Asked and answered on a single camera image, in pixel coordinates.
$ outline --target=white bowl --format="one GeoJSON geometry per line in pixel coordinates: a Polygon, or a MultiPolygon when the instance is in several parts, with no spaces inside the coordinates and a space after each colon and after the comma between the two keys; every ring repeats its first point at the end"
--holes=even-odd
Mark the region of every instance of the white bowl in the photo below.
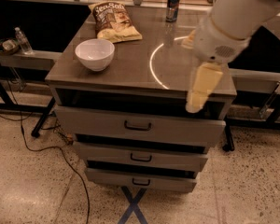
{"type": "Polygon", "coordinates": [[[106,69],[114,57],[115,47],[104,39],[86,40],[77,45],[75,54],[80,62],[92,71],[106,69]]]}

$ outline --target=drawer handle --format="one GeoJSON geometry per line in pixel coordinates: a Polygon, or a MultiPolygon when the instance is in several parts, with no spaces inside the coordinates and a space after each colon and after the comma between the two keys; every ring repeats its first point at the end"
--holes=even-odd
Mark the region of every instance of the drawer handle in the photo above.
{"type": "Polygon", "coordinates": [[[151,155],[149,155],[149,157],[148,157],[146,160],[145,160],[145,159],[137,159],[137,158],[133,157],[133,154],[131,153],[131,160],[132,160],[132,161],[150,162],[151,159],[152,159],[152,156],[151,156],[151,155]]]}
{"type": "Polygon", "coordinates": [[[146,183],[138,183],[135,181],[135,179],[132,179],[132,182],[134,185],[138,185],[138,186],[149,186],[150,185],[150,179],[146,182],[146,183]]]}
{"type": "Polygon", "coordinates": [[[134,130],[134,131],[150,131],[151,130],[151,123],[148,124],[148,127],[136,127],[129,124],[127,120],[124,121],[124,128],[128,130],[134,130]]]}

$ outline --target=clear bottle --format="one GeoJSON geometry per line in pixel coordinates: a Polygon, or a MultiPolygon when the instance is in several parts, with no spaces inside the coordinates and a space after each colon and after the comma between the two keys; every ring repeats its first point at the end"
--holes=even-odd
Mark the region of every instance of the clear bottle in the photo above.
{"type": "Polygon", "coordinates": [[[19,42],[22,52],[26,55],[33,54],[34,51],[32,50],[31,45],[24,31],[22,31],[20,27],[16,27],[15,30],[16,30],[16,38],[19,42]]]}

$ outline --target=blue tape cross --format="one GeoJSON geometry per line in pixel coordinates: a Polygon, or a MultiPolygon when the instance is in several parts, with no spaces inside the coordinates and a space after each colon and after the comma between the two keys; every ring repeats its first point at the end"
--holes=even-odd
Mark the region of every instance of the blue tape cross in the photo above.
{"type": "Polygon", "coordinates": [[[126,223],[132,212],[134,212],[136,214],[136,216],[139,219],[141,224],[147,224],[147,220],[143,216],[143,214],[138,206],[139,201],[142,199],[142,197],[144,196],[144,194],[146,193],[147,190],[140,189],[138,191],[137,195],[133,198],[131,192],[129,191],[129,189],[127,187],[121,187],[121,189],[122,189],[124,195],[126,196],[127,200],[129,201],[130,205],[129,205],[128,209],[125,211],[125,213],[123,214],[122,218],[119,220],[119,224],[126,223]]]}

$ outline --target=soda can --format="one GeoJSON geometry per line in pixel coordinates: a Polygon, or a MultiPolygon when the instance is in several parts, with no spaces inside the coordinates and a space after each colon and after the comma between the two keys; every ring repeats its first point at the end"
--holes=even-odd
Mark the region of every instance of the soda can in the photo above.
{"type": "Polygon", "coordinates": [[[177,20],[178,7],[179,0],[167,1],[166,21],[173,22],[177,20]]]}

